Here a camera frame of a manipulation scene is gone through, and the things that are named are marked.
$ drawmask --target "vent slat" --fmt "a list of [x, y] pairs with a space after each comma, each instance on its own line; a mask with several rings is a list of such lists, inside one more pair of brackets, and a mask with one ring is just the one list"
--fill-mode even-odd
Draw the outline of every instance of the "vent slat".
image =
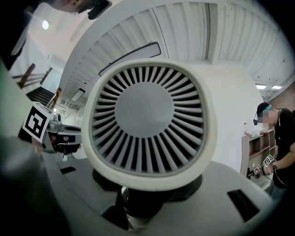
[[136, 159], [136, 172], [142, 172], [142, 139], [138, 140], [138, 150], [137, 150], [137, 159]]
[[115, 81], [114, 78], [110, 79], [110, 82], [112, 82], [114, 85], [116, 85], [119, 89], [121, 89], [122, 91], [124, 91], [124, 88], [117, 82]]
[[189, 101], [175, 101], [174, 105], [198, 105], [200, 104], [200, 99], [189, 100]]
[[106, 105], [106, 106], [96, 105], [95, 106], [96, 110], [104, 110], [104, 109], [110, 109], [110, 108], [115, 108], [115, 105]]
[[123, 77], [119, 73], [116, 74], [116, 77], [124, 85], [125, 89], [129, 87], [129, 85], [125, 82], [125, 80], [123, 79]]
[[176, 139], [177, 142], [179, 142], [179, 144], [181, 146], [183, 146], [183, 148], [192, 156], [197, 154], [197, 151], [194, 150], [189, 144], [187, 144], [181, 137], [179, 137], [176, 133], [173, 132], [172, 129], [170, 129], [169, 127], [167, 128], [167, 131], [173, 136], [173, 138]]
[[188, 108], [188, 107], [175, 106], [174, 110], [178, 112], [185, 112], [185, 113], [202, 113], [202, 108]]
[[106, 129], [108, 129], [109, 127], [111, 127], [113, 124], [116, 123], [116, 120], [113, 120], [111, 121], [110, 123], [107, 123], [106, 125], [102, 126], [101, 128], [97, 129], [97, 130], [94, 130], [92, 132], [92, 136], [96, 136], [98, 135], [99, 133], [105, 131]]
[[156, 72], [157, 72], [157, 68], [158, 67], [156, 67], [156, 66], [153, 68], [152, 75], [151, 75], [151, 77], [149, 79], [149, 82], [153, 82], [153, 79], [155, 78], [155, 75], [156, 75]]
[[190, 115], [182, 114], [182, 113], [179, 113], [179, 112], [174, 112], [174, 116], [177, 116], [179, 118], [183, 118], [183, 119], [186, 119], [186, 120], [194, 121], [194, 122], [199, 122], [199, 123], [204, 122], [202, 117], [190, 116]]
[[156, 157], [157, 165], [158, 165], [158, 168], [159, 168], [159, 172], [161, 174], [164, 174], [164, 173], [166, 173], [166, 171], [165, 171], [165, 168], [164, 168], [164, 165], [163, 165], [163, 162], [162, 162], [160, 152], [158, 150], [155, 138], [152, 137], [151, 139], [152, 139], [153, 150], [155, 152], [155, 157]]
[[164, 71], [165, 71], [165, 69], [166, 69], [165, 67], [162, 67], [162, 68], [161, 68], [161, 70], [160, 70], [160, 72], [159, 72], [158, 76], [156, 77], [156, 79], [155, 79], [154, 83], [158, 83], [159, 79], [160, 79], [160, 78], [162, 78], [162, 76], [163, 76], [163, 74], [164, 74]]
[[121, 129], [118, 129], [116, 133], [109, 139], [109, 141], [107, 141], [106, 144], [101, 149], [99, 149], [99, 153], [101, 155], [103, 155], [106, 152], [106, 150], [112, 145], [112, 143], [116, 140], [121, 131]]
[[139, 82], [142, 82], [142, 67], [138, 68]]
[[125, 137], [125, 132], [122, 132], [121, 136], [119, 137], [119, 140], [116, 142], [115, 146], [112, 148], [110, 153], [106, 156], [106, 161], [111, 162], [111, 160], [114, 158], [116, 152], [118, 151], [119, 146], [121, 145], [123, 139]]
[[169, 143], [170, 147], [178, 157], [178, 159], [181, 161], [183, 165], [187, 164], [189, 161], [185, 158], [184, 154], [178, 149], [178, 147], [175, 145], [175, 143], [170, 139], [170, 137], [163, 132], [162, 133], [166, 141]]
[[181, 95], [178, 95], [178, 96], [172, 96], [172, 99], [173, 100], [176, 100], [176, 99], [182, 99], [182, 98], [191, 98], [191, 97], [194, 97], [194, 96], [197, 96], [198, 93], [197, 91], [193, 91], [193, 92], [190, 92], [190, 93], [187, 93], [187, 94], [181, 94]]
[[148, 139], [144, 139], [145, 146], [146, 146], [146, 158], [147, 158], [147, 172], [153, 173], [153, 164], [152, 164], [152, 157], [151, 157], [151, 151], [148, 144]]
[[134, 82], [137, 83], [137, 76], [136, 76], [134, 68], [131, 68], [131, 74], [133, 76]]
[[202, 128], [200, 128], [198, 126], [195, 126], [195, 125], [192, 125], [190, 123], [187, 123], [187, 122], [185, 122], [183, 120], [180, 120], [180, 119], [178, 119], [176, 117], [173, 117], [172, 120], [174, 120], [176, 123], [179, 123], [179, 124], [183, 125], [184, 127], [188, 128], [189, 130], [195, 131], [195, 132], [197, 132], [199, 134], [204, 133], [204, 130]]
[[132, 143], [131, 143], [129, 155], [127, 158], [126, 166], [125, 166], [125, 170], [127, 170], [127, 171], [130, 171], [130, 169], [131, 169], [133, 156], [134, 156], [134, 150], [135, 150], [135, 138], [132, 137]]
[[115, 113], [115, 110], [110, 110], [107, 112], [98, 112], [98, 113], [94, 113], [93, 117], [98, 118], [98, 117], [106, 116], [106, 115], [113, 114], [113, 113]]
[[182, 78], [180, 81], [178, 81], [176, 84], [173, 84], [172, 86], [168, 87], [167, 90], [170, 92], [173, 89], [176, 89], [183, 85], [185, 82], [187, 82], [189, 79], [187, 77]]
[[124, 158], [124, 156], [126, 154], [126, 149], [128, 147], [128, 144], [129, 144], [129, 140], [130, 140], [130, 136], [127, 135], [127, 138], [126, 138], [125, 143], [124, 143], [124, 145], [122, 147], [122, 150], [120, 151], [120, 154], [118, 156], [118, 159], [115, 162], [115, 166], [116, 167], [120, 167], [121, 164], [122, 164], [123, 158]]
[[166, 159], [167, 159], [167, 162], [168, 162], [168, 164], [169, 164], [171, 170], [173, 170], [173, 171], [177, 171], [177, 170], [178, 170], [178, 167], [177, 167], [177, 165], [175, 164], [173, 158], [171, 157], [171, 155], [170, 155], [168, 149], [166, 148], [166, 145], [164, 144], [162, 138], [160, 137], [160, 135], [157, 135], [157, 138], [158, 138], [158, 141], [159, 141], [159, 143], [160, 143], [160, 146], [161, 146], [161, 148], [162, 148], [162, 150], [163, 150], [163, 152], [164, 152], [164, 155], [165, 155], [165, 157], [166, 157]]
[[116, 100], [109, 100], [109, 99], [105, 99], [105, 98], [98, 98], [97, 101], [105, 102], [105, 103], [116, 103]]
[[109, 89], [109, 90], [113, 91], [114, 93], [118, 94], [118, 95], [120, 95], [120, 94], [121, 94], [121, 92], [120, 92], [120, 91], [118, 91], [118, 90], [114, 89], [112, 86], [108, 85], [107, 83], [105, 84], [105, 87], [106, 87], [107, 89]]
[[167, 74], [165, 74], [164, 78], [159, 82], [159, 85], [164, 84], [166, 82], [166, 80], [172, 75], [173, 72], [174, 72], [173, 69], [169, 69]]
[[180, 128], [179, 126], [177, 126], [174, 123], [170, 124], [173, 128], [175, 128], [179, 133], [181, 133], [183, 136], [185, 136], [186, 138], [190, 139], [192, 142], [194, 142], [197, 145], [201, 145], [201, 139], [191, 135], [189, 132], [185, 131], [184, 129]]
[[174, 95], [184, 93], [185, 91], [187, 91], [187, 90], [189, 90], [189, 89], [191, 89], [193, 87], [194, 87], [194, 84], [190, 83], [190, 84], [188, 84], [188, 85], [186, 85], [186, 86], [184, 86], [182, 88], [179, 88], [179, 89], [176, 89], [176, 90], [170, 92], [170, 95], [174, 96]]
[[107, 97], [110, 97], [110, 98], [118, 98], [119, 96], [116, 96], [114, 94], [111, 94], [111, 93], [108, 93], [106, 91], [101, 91], [100, 94], [104, 95], [104, 96], [107, 96]]
[[111, 116], [108, 116], [108, 117], [106, 117], [106, 118], [104, 118], [104, 119], [94, 121], [94, 122], [92, 122], [92, 126], [94, 127], [94, 126], [97, 126], [97, 125], [99, 125], [99, 124], [102, 124], [102, 123], [104, 123], [104, 122], [106, 122], [106, 121], [108, 121], [108, 120], [110, 120], [110, 119], [112, 119], [112, 118], [114, 118], [114, 117], [115, 117], [115, 114], [113, 114], [113, 115], [111, 115]]
[[123, 73], [126, 76], [126, 79], [127, 79], [128, 83], [129, 83], [129, 85], [131, 86], [133, 84], [133, 82], [131, 81], [131, 78], [129, 76], [128, 71], [127, 70], [124, 70]]
[[103, 136], [99, 137], [97, 140], [94, 141], [94, 145], [100, 145], [104, 140], [106, 140], [112, 132], [116, 130], [118, 127], [118, 124], [115, 124], [114, 127], [112, 127], [109, 131], [107, 131]]
[[164, 88], [169, 87], [172, 83], [174, 83], [180, 76], [182, 75], [182, 73], [177, 72], [175, 76], [173, 76], [170, 80], [168, 80], [166, 83], [164, 83], [162, 86]]
[[148, 75], [149, 75], [149, 66], [146, 67], [146, 73], [145, 73], [145, 76], [144, 76], [144, 82], [147, 82], [148, 81]]

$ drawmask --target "stair railing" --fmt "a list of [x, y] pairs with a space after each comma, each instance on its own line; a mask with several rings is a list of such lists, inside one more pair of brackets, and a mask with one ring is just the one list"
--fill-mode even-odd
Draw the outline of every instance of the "stair railing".
[[23, 89], [27, 86], [30, 86], [35, 83], [43, 84], [48, 74], [51, 72], [52, 68], [50, 67], [45, 74], [32, 74], [33, 70], [36, 68], [36, 65], [32, 63], [32, 65], [27, 69], [25, 74], [13, 76], [13, 79], [21, 78], [19, 82], [17, 82], [18, 86]]
[[47, 103], [46, 107], [49, 108], [50, 110], [53, 110], [56, 102], [59, 98], [59, 95], [61, 93], [61, 88], [57, 88], [55, 94], [53, 95], [53, 97], [50, 99], [50, 101]]

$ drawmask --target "person's arm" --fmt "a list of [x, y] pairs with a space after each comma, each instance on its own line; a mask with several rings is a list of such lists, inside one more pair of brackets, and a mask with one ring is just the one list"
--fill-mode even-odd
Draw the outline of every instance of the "person's arm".
[[276, 145], [276, 147], [275, 147], [275, 154], [273, 155], [273, 158], [275, 160], [277, 159], [277, 154], [278, 154], [278, 146]]
[[290, 146], [290, 152], [281, 160], [275, 162], [277, 169], [284, 169], [295, 163], [295, 142]]

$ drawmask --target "ceiling panel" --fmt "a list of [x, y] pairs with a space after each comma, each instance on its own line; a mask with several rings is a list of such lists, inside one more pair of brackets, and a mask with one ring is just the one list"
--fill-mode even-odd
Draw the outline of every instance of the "ceiling panel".
[[110, 31], [126, 53], [156, 41], [162, 51], [160, 57], [168, 58], [164, 38], [152, 9], [129, 17]]
[[205, 3], [175, 3], [153, 8], [161, 27], [170, 59], [206, 59], [209, 41]]
[[[209, 14], [216, 6], [218, 27], [214, 25], [215, 21], [210, 22]], [[217, 62], [241, 62], [256, 83], [267, 85], [261, 91], [265, 99], [277, 94], [271, 89], [272, 85], [288, 84], [293, 78], [293, 50], [279, 26], [256, 1], [227, 0], [214, 7], [207, 3], [180, 1], [150, 6], [130, 15], [115, 22], [111, 29], [106, 28], [106, 33], [94, 44], [92, 41], [86, 53], [78, 56], [72, 65], [75, 69], [66, 75], [69, 81], [63, 89], [64, 96], [71, 98], [82, 88], [86, 91], [83, 97], [88, 98], [103, 68], [151, 42], [158, 42], [162, 51], [159, 57], [162, 58], [182, 62], [206, 60], [210, 31], [215, 29], [220, 39], [220, 45], [212, 45], [217, 48]], [[95, 37], [89, 30], [86, 34]]]

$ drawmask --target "hand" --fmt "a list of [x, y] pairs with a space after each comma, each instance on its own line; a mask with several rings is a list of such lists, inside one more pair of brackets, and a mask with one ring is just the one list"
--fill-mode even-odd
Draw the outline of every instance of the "hand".
[[267, 167], [263, 166], [265, 175], [270, 175], [273, 172], [273, 165], [270, 163]]

